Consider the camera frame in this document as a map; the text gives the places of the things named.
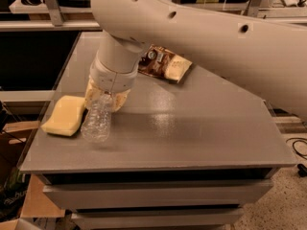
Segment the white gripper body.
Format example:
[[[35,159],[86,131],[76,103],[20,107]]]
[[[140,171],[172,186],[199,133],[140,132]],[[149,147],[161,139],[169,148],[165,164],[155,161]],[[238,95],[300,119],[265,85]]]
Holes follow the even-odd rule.
[[[89,76],[105,92],[121,93],[132,88],[137,69],[133,66],[130,72],[119,73],[107,69],[99,60],[94,60],[90,66]]]

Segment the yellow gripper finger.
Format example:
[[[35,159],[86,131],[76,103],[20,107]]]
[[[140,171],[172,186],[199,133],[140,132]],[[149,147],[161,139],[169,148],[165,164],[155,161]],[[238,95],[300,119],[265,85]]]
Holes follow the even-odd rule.
[[[120,92],[120,93],[111,93],[110,94],[110,98],[111,98],[111,112],[117,112],[118,110],[120,110],[128,96],[129,96],[130,90],[126,90],[124,92]]]
[[[88,79],[88,83],[87,83],[87,87],[85,90],[85,108],[86,109],[90,109],[92,102],[95,100],[98,100],[100,98],[100,96],[102,94],[104,94],[105,91],[103,89],[101,89],[93,79],[89,78]]]

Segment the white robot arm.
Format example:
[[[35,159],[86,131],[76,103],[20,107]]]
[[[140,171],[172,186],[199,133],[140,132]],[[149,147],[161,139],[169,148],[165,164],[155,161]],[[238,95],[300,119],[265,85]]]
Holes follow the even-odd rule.
[[[307,29],[169,0],[91,0],[104,33],[99,58],[125,73],[152,44],[307,118]]]

